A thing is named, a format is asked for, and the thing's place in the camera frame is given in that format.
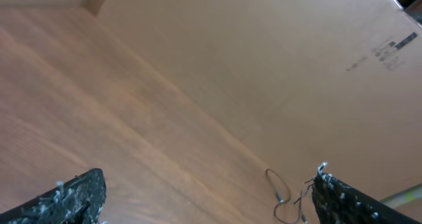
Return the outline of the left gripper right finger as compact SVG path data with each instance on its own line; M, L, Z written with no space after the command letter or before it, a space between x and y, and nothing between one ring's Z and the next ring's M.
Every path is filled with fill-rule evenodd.
M327 165L323 162L318 167L306 189L311 192L320 223L421 224L325 173Z

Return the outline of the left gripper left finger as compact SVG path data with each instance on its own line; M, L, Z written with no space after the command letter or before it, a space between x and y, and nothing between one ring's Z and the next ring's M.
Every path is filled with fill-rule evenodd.
M106 181L99 168L75 178L1 214L4 224L98 223L106 202Z

